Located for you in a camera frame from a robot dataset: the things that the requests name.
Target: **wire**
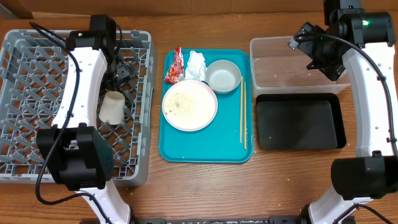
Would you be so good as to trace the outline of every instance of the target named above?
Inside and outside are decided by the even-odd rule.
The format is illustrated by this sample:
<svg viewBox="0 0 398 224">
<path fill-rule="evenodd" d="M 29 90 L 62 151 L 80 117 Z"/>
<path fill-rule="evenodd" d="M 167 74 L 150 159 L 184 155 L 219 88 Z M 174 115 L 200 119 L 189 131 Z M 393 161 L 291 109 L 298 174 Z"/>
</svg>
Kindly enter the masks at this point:
<svg viewBox="0 0 398 224">
<path fill-rule="evenodd" d="M 37 30 L 37 31 L 39 31 L 39 30 L 37 29 L 37 28 L 39 28 L 40 30 L 44 30 L 44 31 L 48 32 L 49 34 L 53 35 L 54 37 L 56 37 L 56 38 L 62 40 L 63 42 L 66 42 L 65 39 L 62 38 L 60 35 L 58 35 L 58 34 L 52 32 L 51 30 L 48 30 L 48 29 L 46 29 L 46 28 L 44 28 L 44 27 L 42 27 L 42 26 L 40 26 L 40 25 L 38 25 L 38 24 L 35 23 L 35 22 L 30 22 L 29 24 L 30 24 L 30 26 L 32 26 L 32 27 L 33 27 L 35 30 Z"/>
<path fill-rule="evenodd" d="M 100 214 L 103 216 L 103 218 L 105 219 L 105 221 L 109 224 L 111 224 L 111 221 L 109 220 L 109 218 L 105 215 L 104 210 L 102 209 L 100 203 L 98 203 L 97 199 L 95 199 L 94 195 L 83 192 L 83 193 L 77 193 L 77 194 L 73 194 L 70 196 L 67 196 L 65 198 L 61 198 L 55 201 L 47 201 L 44 198 L 42 198 L 42 196 L 40 195 L 40 183 L 42 181 L 45 169 L 47 167 L 47 165 L 49 164 L 49 160 L 51 158 L 51 155 L 53 154 L 55 147 L 57 146 L 58 142 L 60 141 L 63 132 L 65 131 L 65 129 L 67 128 L 67 125 L 69 123 L 70 118 L 72 117 L 72 111 L 73 111 L 73 105 L 75 104 L 75 100 L 76 100 L 76 96 L 77 96 L 77 91 L 78 91 L 78 86 L 79 86 L 79 80 L 80 80 L 80 68 L 79 68 L 79 64 L 75 58 L 75 56 L 73 56 L 73 54 L 67 50 L 67 48 L 62 45 L 60 42 L 56 41 L 55 39 L 53 39 L 51 36 L 49 36 L 48 34 L 44 33 L 43 31 L 41 31 L 42 29 L 45 30 L 48 33 L 52 33 L 49 32 L 47 29 L 43 28 L 42 26 L 34 23 L 34 22 L 30 22 L 29 23 L 37 32 L 39 32 L 40 34 L 42 34 L 44 37 L 48 38 L 48 40 L 51 40 L 53 43 L 55 43 L 55 45 L 57 45 L 58 47 L 60 47 L 63 51 L 65 51 L 70 58 L 73 60 L 73 63 L 76 66 L 76 83 L 75 83 L 75 89 L 73 90 L 73 94 L 72 94 L 72 99 L 70 101 L 70 105 L 69 105 L 69 109 L 67 111 L 67 117 L 65 118 L 65 122 L 62 125 L 62 128 L 60 130 L 60 132 L 58 133 L 58 136 L 55 138 L 54 143 L 52 144 L 49 154 L 47 155 L 47 158 L 45 158 L 42 169 L 39 172 L 39 175 L 37 176 L 37 180 L 36 180 L 36 186 L 35 186 L 35 193 L 36 193 L 36 197 L 37 200 L 39 200 L 41 203 L 45 204 L 45 205 L 56 205 L 62 202 L 66 202 L 67 200 L 71 200 L 73 198 L 77 198 L 80 196 L 86 196 L 88 197 L 90 200 L 92 200 L 95 205 L 97 206 Z"/>
<path fill-rule="evenodd" d="M 120 51 L 120 46 L 122 45 L 122 40 L 123 40 L 122 28 L 119 26 L 119 24 L 116 24 L 116 26 L 117 26 L 118 29 L 119 29 L 119 35 L 120 35 L 120 37 L 119 37 L 119 44 L 118 44 L 118 46 L 116 47 L 116 50 L 114 51 L 114 54 L 115 54 L 115 55 L 117 55 L 117 54 L 119 53 L 119 51 Z"/>
<path fill-rule="evenodd" d="M 342 219 L 344 219 L 344 217 L 346 217 L 347 215 L 349 215 L 351 212 L 353 212 L 354 209 L 358 209 L 359 208 L 365 208 L 367 210 L 369 210 L 370 212 L 372 212 L 373 214 L 377 215 L 377 217 L 379 217 L 381 220 L 383 220 L 385 223 L 388 224 L 392 224 L 392 222 L 390 220 L 388 220 L 386 217 L 382 216 L 380 213 L 378 213 L 375 209 L 367 206 L 367 205 L 362 205 L 359 203 L 355 203 L 353 206 L 351 206 L 350 208 L 348 208 L 343 214 L 341 214 L 339 217 L 337 217 L 337 219 L 335 219 L 335 221 L 333 221 L 332 224 L 337 224 L 338 222 L 340 222 Z"/>
<path fill-rule="evenodd" d="M 391 95 L 390 95 L 390 91 L 389 91 L 389 88 L 388 88 L 388 85 L 386 82 L 386 78 L 381 73 L 379 67 L 376 65 L 376 63 L 374 63 L 374 61 L 370 58 L 370 56 L 366 52 L 364 52 L 362 49 L 360 49 L 356 45 L 352 44 L 351 42 L 348 42 L 347 40 L 341 39 L 339 37 L 335 37 L 335 36 L 328 35 L 328 34 L 309 33 L 309 34 L 297 34 L 294 37 L 294 40 L 297 42 L 307 42 L 310 40 L 300 40 L 299 38 L 309 37 L 309 36 L 324 37 L 324 38 L 329 38 L 329 39 L 340 41 L 342 44 L 345 44 L 348 47 L 351 47 L 352 49 L 359 52 L 372 65 L 373 69 L 375 69 L 375 71 L 383 85 L 384 94 L 386 95 L 387 112 L 388 112 L 389 129 L 390 129 L 390 142 L 391 142 L 392 150 L 394 151 L 394 154 L 395 154 L 396 158 L 398 159 L 398 150 L 397 150 L 397 145 L 396 145 L 397 139 L 396 139 L 396 135 L 395 135 L 395 131 L 394 131 L 394 119 L 393 119 L 393 115 L 392 115 Z"/>
</svg>

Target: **teal tray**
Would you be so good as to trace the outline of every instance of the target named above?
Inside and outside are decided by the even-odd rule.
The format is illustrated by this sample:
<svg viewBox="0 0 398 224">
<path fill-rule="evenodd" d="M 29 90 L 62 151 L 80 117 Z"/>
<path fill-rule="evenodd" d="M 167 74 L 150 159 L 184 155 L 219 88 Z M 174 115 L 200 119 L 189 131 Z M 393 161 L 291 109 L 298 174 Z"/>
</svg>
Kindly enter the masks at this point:
<svg viewBox="0 0 398 224">
<path fill-rule="evenodd" d="M 241 50 L 224 49 L 183 49 L 184 65 L 189 53 L 194 50 L 203 53 L 206 66 L 217 60 L 229 60 L 235 63 L 246 82 L 248 146 L 245 150 L 240 143 L 240 100 L 241 86 L 228 94 L 217 94 L 218 111 L 214 120 L 205 128 L 195 132 L 184 132 L 172 127 L 160 116 L 159 152 L 170 162 L 246 162 L 253 154 L 253 115 L 251 103 L 250 60 Z M 174 60 L 174 50 L 166 55 L 164 77 Z M 162 100 L 171 85 L 163 82 Z"/>
</svg>

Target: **paper cup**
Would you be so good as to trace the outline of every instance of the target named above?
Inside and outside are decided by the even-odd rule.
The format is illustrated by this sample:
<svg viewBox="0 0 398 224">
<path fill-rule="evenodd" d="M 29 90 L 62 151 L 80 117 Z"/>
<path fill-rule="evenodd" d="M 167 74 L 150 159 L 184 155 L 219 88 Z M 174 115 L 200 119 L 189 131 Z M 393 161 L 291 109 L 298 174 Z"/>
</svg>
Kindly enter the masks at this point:
<svg viewBox="0 0 398 224">
<path fill-rule="evenodd" d="M 99 111 L 99 118 L 103 122 L 115 125 L 124 121 L 124 95 L 118 91 L 109 91 Z"/>
</svg>

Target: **wall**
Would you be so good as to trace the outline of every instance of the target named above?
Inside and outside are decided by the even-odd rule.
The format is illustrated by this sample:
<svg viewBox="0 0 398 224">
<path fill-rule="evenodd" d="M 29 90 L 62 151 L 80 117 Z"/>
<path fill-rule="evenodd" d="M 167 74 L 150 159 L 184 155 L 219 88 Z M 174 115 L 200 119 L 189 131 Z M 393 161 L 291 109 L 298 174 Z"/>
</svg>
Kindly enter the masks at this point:
<svg viewBox="0 0 398 224">
<path fill-rule="evenodd" d="M 152 16 L 322 11 L 322 0 L 0 0 L 22 18 L 34 14 Z M 398 10 L 398 0 L 362 0 L 367 11 Z"/>
</svg>

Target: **white plate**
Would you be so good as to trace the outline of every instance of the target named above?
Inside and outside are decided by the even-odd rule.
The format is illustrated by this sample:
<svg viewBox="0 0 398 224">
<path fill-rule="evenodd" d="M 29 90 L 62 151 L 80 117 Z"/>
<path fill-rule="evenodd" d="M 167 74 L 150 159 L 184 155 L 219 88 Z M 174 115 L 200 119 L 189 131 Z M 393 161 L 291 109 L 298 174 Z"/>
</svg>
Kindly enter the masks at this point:
<svg viewBox="0 0 398 224">
<path fill-rule="evenodd" d="M 214 91 L 196 80 L 174 84 L 162 102 L 166 121 L 181 131 L 198 131 L 208 126 L 216 116 L 217 106 Z"/>
</svg>

